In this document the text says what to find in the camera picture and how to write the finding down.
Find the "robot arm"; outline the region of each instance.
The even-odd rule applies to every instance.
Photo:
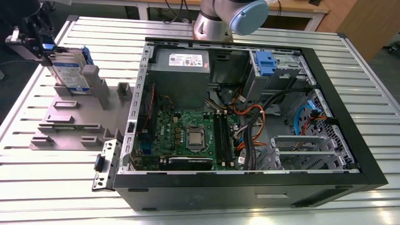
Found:
[[[12,29],[6,44],[43,66],[52,65],[43,44],[55,44],[48,11],[48,5],[38,0],[0,0],[0,19]]]
[[[232,32],[251,34],[268,17],[266,0],[203,0],[194,26],[198,40],[232,41]]]

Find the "green circuit board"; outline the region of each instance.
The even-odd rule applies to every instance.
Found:
[[[227,116],[230,131],[238,125],[236,115]],[[187,148],[188,132],[199,131],[204,135],[204,148],[195,150]],[[160,157],[180,156],[211,158],[214,170],[236,170],[239,165],[222,165],[216,159],[216,143],[214,133],[214,113],[195,111],[159,111],[156,124],[156,139],[152,143],[151,154],[142,157],[142,164],[147,170],[159,170]],[[231,151],[235,156],[235,148],[231,140]]]

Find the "slotted aluminum surface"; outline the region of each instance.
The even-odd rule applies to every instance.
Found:
[[[66,23],[58,41],[62,46],[87,45],[108,85],[130,82],[134,86],[147,36],[191,38],[191,26],[82,17]],[[39,67],[0,127],[0,221],[70,224],[71,219],[79,220],[74,223],[88,219],[150,225],[399,223],[399,105],[351,43],[336,34],[291,30],[260,29],[252,35],[234,37],[235,42],[315,49],[390,184],[314,209],[135,212],[116,192],[91,191],[99,152],[28,149],[55,95],[55,79]]]

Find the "wooden cabinet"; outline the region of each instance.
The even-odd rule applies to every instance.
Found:
[[[318,31],[344,33],[363,58],[374,58],[400,30],[400,0],[324,0],[331,13]]]

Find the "cpu socket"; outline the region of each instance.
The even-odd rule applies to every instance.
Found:
[[[204,139],[204,129],[203,128],[188,128],[187,129],[187,149],[192,152],[200,152],[204,149],[206,139]]]

